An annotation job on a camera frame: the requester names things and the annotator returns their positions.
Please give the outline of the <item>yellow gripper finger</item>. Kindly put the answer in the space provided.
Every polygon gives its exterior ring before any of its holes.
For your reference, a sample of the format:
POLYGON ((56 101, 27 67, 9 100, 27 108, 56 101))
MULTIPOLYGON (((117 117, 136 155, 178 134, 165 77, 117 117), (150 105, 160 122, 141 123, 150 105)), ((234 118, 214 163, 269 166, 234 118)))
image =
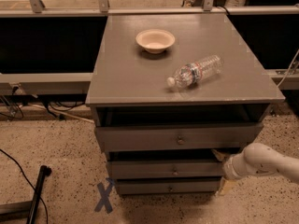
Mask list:
POLYGON ((220 162, 225 162, 230 157, 229 153, 220 152, 217 149, 212 149, 212 153, 215 155, 216 159, 220 162))
POLYGON ((236 185, 235 180, 229 180, 229 179, 226 179, 225 177, 223 177, 221 179, 220 187, 219 187, 218 191, 216 192, 216 194, 218 196, 223 196, 223 195, 227 194, 235 185, 236 185))

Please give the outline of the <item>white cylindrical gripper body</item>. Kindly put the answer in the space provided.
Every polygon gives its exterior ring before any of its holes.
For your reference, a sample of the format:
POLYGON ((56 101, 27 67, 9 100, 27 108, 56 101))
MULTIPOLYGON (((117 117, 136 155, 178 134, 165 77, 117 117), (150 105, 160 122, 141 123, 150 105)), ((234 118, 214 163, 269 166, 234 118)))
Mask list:
POLYGON ((224 176, 229 180, 246 177, 249 172, 242 153, 230 155, 223 163, 224 176))

